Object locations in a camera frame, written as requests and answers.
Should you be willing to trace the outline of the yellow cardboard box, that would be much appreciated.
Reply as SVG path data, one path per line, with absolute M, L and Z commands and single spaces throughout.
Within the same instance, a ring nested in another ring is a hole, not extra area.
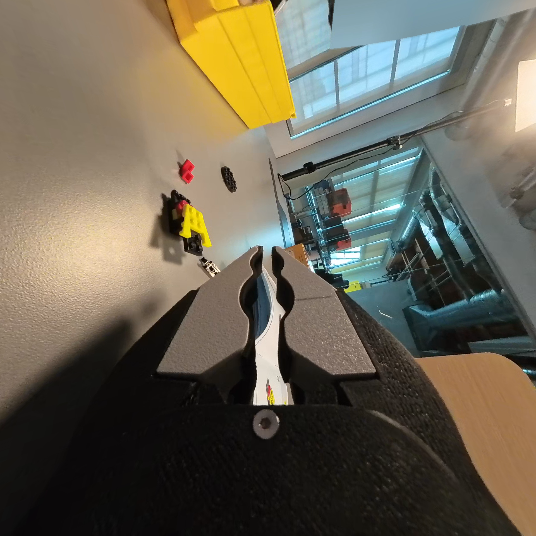
M 318 265 L 319 253 L 316 250 L 308 251 L 304 244 L 296 244 L 287 248 L 286 251 L 310 271 L 315 271 Z

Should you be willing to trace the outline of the open instruction booklet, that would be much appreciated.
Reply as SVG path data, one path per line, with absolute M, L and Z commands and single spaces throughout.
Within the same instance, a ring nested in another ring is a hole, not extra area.
M 277 286 L 265 268 L 256 280 L 253 304 L 256 385 L 253 405 L 293 405 L 291 388 L 279 367 L 280 322 L 285 310 L 277 301 Z

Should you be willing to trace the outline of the black pole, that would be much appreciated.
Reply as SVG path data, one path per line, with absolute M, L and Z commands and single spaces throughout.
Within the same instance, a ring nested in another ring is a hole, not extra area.
M 455 111 L 447 116 L 441 117 L 433 122 L 425 124 L 417 129 L 401 133 L 399 135 L 393 135 L 380 140 L 376 143 L 372 143 L 358 149 L 345 152 L 343 154 L 331 157 L 319 162 L 306 162 L 302 167 L 289 171 L 281 176 L 284 182 L 288 182 L 295 178 L 300 178 L 305 175 L 311 175 L 320 169 L 340 164 L 350 159 L 358 159 L 359 157 L 368 155 L 369 153 L 386 149 L 387 151 L 398 151 L 405 144 L 407 144 L 413 138 L 422 136 L 426 133 L 430 133 L 435 130 L 440 130 L 448 126 L 456 125 L 468 121 L 489 113 L 491 111 L 500 110 L 504 108 L 511 108 L 513 106 L 513 98 L 496 99 L 483 106 L 470 109 L 469 111 Z

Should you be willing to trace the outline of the ceiling light panel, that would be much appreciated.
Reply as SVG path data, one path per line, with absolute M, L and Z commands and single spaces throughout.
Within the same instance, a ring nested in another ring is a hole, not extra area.
M 515 132 L 535 124 L 535 59 L 521 61 L 517 72 Z

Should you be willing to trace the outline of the computer monitor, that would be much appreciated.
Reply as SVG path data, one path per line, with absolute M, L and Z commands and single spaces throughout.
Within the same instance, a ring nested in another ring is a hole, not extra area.
M 270 157 L 269 170 L 276 203 L 277 216 L 283 240 L 283 247 L 287 248 L 294 244 L 293 235 L 291 232 L 291 223 L 289 220 L 289 213 L 287 208 L 287 201 L 284 196 L 283 188 L 279 182 L 277 170 L 274 168 L 274 164 L 272 163 L 272 159 Z

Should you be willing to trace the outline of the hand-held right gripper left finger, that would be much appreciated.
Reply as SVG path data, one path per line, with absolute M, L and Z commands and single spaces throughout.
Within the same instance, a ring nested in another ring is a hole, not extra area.
M 252 396 L 257 381 L 255 315 L 263 247 L 254 246 L 198 288 L 157 374 L 212 384 L 222 396 Z

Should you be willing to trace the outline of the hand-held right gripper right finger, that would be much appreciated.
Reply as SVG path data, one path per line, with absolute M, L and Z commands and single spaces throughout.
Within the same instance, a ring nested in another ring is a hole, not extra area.
M 376 368 L 335 288 L 278 246 L 271 257 L 285 312 L 279 365 L 292 395 L 373 379 Z

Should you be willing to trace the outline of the yellow plastic bin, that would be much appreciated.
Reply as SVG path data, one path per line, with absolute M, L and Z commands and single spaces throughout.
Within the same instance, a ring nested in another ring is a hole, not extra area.
M 296 117 L 271 1 L 167 1 L 179 42 L 249 129 Z

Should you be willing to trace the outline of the large glass window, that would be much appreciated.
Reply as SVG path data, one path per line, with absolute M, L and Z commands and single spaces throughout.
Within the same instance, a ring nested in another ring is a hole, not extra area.
M 452 71 L 465 27 L 356 47 L 295 77 L 291 139 L 440 80 Z

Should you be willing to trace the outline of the black red yellow lego assembly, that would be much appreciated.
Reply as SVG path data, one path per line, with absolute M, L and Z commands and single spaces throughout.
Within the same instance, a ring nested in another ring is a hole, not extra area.
M 202 257 L 204 248 L 212 245 L 203 214 L 176 190 L 167 198 L 166 209 L 170 233 L 182 239 L 186 253 Z

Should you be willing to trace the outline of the silver ventilation duct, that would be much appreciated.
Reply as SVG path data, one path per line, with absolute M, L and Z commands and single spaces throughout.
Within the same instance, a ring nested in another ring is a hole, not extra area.
M 422 226 L 426 227 L 424 234 L 438 228 L 438 218 L 441 218 L 448 237 L 451 236 L 450 232 L 461 223 L 461 217 L 452 204 L 452 198 L 443 187 L 437 168 L 432 167 L 428 175 L 428 186 L 422 191 L 419 205 L 412 210 L 406 227 L 395 243 L 396 251 L 405 251 L 412 244 L 417 230 L 422 229 Z

